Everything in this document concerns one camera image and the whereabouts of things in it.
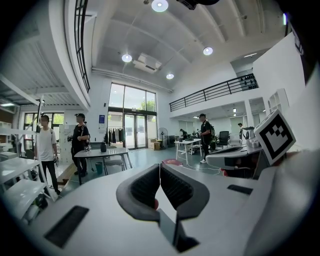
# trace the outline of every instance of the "clothing rack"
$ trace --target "clothing rack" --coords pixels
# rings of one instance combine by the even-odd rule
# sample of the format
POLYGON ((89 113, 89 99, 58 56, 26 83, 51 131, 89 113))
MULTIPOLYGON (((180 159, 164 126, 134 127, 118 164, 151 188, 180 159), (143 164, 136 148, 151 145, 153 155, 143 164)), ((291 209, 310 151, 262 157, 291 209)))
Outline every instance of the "clothing rack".
POLYGON ((124 126, 107 126, 104 136, 104 142, 106 144, 111 143, 125 143, 126 141, 126 129, 124 126))

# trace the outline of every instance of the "standing fan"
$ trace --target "standing fan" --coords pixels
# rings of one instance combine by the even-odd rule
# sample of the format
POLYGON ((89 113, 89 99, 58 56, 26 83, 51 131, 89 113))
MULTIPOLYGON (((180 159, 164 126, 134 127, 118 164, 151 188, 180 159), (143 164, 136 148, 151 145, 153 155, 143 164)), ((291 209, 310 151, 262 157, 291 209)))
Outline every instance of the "standing fan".
POLYGON ((158 129, 158 136, 159 136, 159 139, 161 138, 161 140, 162 140, 162 147, 161 148, 164 148, 165 147, 164 138, 166 138, 166 136, 168 136, 167 129, 166 128, 159 128, 158 129))

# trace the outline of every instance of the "baseball cap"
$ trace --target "baseball cap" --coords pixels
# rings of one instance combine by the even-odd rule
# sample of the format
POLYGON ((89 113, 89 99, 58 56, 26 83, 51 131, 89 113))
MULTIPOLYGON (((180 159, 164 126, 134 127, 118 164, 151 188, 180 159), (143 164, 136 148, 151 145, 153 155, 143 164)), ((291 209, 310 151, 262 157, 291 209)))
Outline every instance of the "baseball cap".
POLYGON ((82 113, 79 113, 76 115, 77 117, 82 117, 83 118, 83 121, 86 119, 86 116, 85 114, 82 114, 82 113))

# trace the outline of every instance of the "balcony railing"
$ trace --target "balcony railing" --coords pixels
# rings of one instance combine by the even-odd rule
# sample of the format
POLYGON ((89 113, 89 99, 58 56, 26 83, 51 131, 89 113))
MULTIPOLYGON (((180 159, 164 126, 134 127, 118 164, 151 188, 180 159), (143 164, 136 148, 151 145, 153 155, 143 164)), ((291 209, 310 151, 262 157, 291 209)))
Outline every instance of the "balcony railing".
POLYGON ((88 93, 90 90, 89 80, 87 76, 85 54, 84 54, 84 28, 88 0, 75 1, 75 14, 74 14, 74 39, 76 57, 81 72, 81 77, 88 93))
POLYGON ((218 97, 231 95, 238 92, 244 92, 256 88, 258 88, 258 84, 254 74, 239 76, 237 78, 196 91, 186 97, 177 99, 170 103, 170 110, 172 112, 218 97))

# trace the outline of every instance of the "ceiling light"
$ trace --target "ceiling light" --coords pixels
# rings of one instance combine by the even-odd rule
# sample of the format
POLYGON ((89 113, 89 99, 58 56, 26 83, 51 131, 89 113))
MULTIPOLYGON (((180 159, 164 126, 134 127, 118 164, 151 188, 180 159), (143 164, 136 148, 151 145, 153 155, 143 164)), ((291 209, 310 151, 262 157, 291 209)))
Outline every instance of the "ceiling light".
POLYGON ((151 4, 151 7, 157 13, 162 13, 168 9, 169 4, 166 0, 154 0, 151 4))
POLYGON ((247 55, 247 56, 244 56, 244 58, 246 57, 251 57, 252 55, 256 55, 257 53, 253 53, 253 54, 250 54, 250 55, 247 55))
POLYGON ((287 16, 285 13, 283 14, 282 18, 283 18, 283 25, 287 25, 287 16))
POLYGON ((5 103, 5 104, 1 104, 2 107, 11 107, 14 106, 15 104, 12 103, 5 103))
POLYGON ((122 60, 124 62, 130 62, 130 61, 132 61, 132 57, 129 54, 125 54, 125 55, 122 56, 122 60))
POLYGON ((204 50, 203 50, 204 55, 211 55, 213 52, 214 52, 214 50, 212 50, 211 47, 204 48, 204 50))
POLYGON ((166 78, 167 78, 167 79, 172 79, 172 78, 174 78, 174 77, 175 77, 174 74, 167 74, 167 75, 166 75, 166 78))

